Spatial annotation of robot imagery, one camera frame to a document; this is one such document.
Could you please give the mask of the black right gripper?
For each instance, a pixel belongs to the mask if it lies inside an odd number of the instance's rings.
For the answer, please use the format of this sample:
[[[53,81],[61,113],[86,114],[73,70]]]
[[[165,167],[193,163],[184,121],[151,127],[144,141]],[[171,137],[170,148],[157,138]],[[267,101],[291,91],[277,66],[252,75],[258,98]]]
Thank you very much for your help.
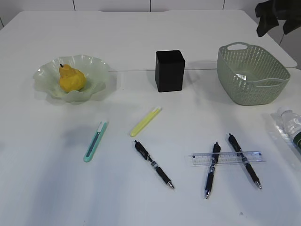
[[[260,17],[256,29],[258,37],[279,26],[277,18],[285,18],[284,34],[288,34],[301,26],[300,0],[267,0],[255,7],[256,17]]]

